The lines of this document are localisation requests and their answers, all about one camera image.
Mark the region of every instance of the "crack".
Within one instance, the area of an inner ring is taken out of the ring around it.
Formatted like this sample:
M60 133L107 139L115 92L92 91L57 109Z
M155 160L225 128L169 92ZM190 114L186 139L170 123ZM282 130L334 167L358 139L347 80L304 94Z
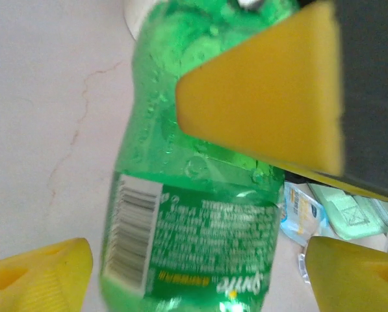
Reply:
M90 75L88 75L85 79L84 79L84 90L83 90L83 93L81 93L81 97L84 99L84 113L83 115L77 120L77 128L76 130L74 131L74 134L72 136L72 139L70 141L70 146L69 146L69 151L67 152L67 154L65 156L63 156L63 158L61 158L55 165L54 169L52 170L51 174L49 175L49 178L48 178L48 182L47 182L47 188L48 190L50 191L51 193L51 200L49 202L49 207L52 206L54 200L55 200L55 197L57 196L57 192L55 190L55 188L53 188L51 186L51 182L52 180L54 179L54 177L56 176L56 174L58 173L59 171L59 168L72 156L72 153L73 153L73 148L74 148L74 145L75 143L77 142L77 139L78 139L78 136L80 134L80 128L81 128L81 125L83 124L85 118L87 117L88 115L88 107L90 105L90 99L88 98L88 91L89 91L89 86L88 86L88 82L91 78L93 78L94 76L97 76L97 75L103 75L105 73L108 73L108 72L113 72L114 70L117 69L118 66L120 66L121 64L123 63L123 61L119 61L117 62L113 67L110 67L106 70L97 70L93 73L91 73Z

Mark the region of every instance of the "bottle label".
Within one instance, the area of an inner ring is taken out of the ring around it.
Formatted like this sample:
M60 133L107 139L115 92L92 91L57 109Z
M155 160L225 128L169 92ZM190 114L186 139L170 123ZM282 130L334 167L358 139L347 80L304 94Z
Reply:
M278 235L275 205L117 175L103 275L127 291L177 304L258 311Z

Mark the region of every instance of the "green plastic bottle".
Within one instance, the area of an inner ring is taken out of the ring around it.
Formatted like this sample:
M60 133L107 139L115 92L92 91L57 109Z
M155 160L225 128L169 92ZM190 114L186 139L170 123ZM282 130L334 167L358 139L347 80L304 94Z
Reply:
M184 135L175 86L296 9L294 0L266 0L253 10L236 0L169 0L146 18L103 243L100 285L109 311L260 311L283 172Z

